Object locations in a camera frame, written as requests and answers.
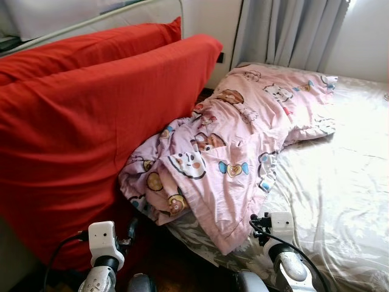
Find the grey curtain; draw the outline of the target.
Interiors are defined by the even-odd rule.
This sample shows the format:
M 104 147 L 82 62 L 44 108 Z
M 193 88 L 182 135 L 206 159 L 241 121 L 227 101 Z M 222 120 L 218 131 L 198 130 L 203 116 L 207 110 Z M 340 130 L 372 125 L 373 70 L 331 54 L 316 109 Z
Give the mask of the grey curtain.
M 244 62 L 323 72 L 350 0 L 242 0 L 231 68 Z

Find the grey robot leg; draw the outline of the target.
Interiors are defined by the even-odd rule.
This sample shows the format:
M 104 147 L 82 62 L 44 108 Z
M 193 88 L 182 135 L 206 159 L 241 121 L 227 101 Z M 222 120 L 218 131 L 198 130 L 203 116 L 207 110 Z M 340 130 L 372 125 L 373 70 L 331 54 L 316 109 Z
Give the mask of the grey robot leg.
M 149 275 L 138 273 L 129 279 L 126 292 L 157 292 L 157 288 Z
M 250 271 L 235 273 L 235 290 L 236 292 L 270 292 L 263 280 Z

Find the bed with beige floral sheet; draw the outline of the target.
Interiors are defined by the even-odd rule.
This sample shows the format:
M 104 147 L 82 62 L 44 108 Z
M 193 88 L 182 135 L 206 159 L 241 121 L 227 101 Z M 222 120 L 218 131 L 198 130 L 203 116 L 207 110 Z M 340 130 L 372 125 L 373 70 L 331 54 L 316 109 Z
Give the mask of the bed with beige floral sheet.
M 331 99 L 336 130 L 287 145 L 275 158 L 265 212 L 292 212 L 294 245 L 314 262 L 331 292 L 389 292 L 388 86 L 342 80 Z M 223 255 L 192 214 L 165 223 L 214 265 L 250 270 L 276 288 L 274 264 L 249 236 Z

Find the large red cushion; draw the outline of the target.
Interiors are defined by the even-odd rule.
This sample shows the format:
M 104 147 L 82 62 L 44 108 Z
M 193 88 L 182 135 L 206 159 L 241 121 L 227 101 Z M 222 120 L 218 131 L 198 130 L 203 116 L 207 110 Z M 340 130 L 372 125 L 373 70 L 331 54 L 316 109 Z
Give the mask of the large red cushion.
M 120 60 L 0 86 L 0 218 L 42 262 L 86 270 L 67 237 L 127 226 L 117 175 L 131 153 L 191 112 L 222 44 L 195 35 Z

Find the pink cartoon print quilt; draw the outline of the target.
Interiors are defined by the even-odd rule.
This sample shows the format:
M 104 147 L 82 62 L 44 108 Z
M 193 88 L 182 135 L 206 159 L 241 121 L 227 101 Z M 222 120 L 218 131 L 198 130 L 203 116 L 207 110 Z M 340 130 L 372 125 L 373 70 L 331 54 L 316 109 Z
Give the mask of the pink cartoon print quilt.
M 276 182 L 278 153 L 336 130 L 337 76 L 248 64 L 231 70 L 191 115 L 131 154 L 120 192 L 156 224 L 192 214 L 227 255 L 249 236 Z

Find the thin red cushion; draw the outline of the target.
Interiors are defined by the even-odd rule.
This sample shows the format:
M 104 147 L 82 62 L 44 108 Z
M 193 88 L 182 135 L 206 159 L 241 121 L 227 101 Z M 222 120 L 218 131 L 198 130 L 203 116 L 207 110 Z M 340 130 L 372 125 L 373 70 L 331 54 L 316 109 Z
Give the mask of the thin red cushion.
M 73 36 L 0 58 L 0 86 L 141 55 L 180 41 L 181 20 Z

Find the grey right robot leg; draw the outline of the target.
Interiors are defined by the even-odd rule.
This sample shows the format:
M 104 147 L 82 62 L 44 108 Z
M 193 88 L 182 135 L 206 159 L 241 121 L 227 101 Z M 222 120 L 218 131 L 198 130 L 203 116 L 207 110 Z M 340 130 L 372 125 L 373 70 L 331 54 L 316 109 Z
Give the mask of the grey right robot leg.
M 236 292 L 270 292 L 263 280 L 250 271 L 235 273 L 235 290 Z

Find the grey left robot leg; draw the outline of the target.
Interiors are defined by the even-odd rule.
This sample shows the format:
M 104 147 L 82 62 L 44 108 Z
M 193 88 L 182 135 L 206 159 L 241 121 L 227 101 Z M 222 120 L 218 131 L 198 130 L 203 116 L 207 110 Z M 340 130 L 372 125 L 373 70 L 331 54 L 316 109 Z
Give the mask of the grey left robot leg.
M 129 279 L 126 292 L 157 292 L 157 288 L 149 275 L 138 273 Z

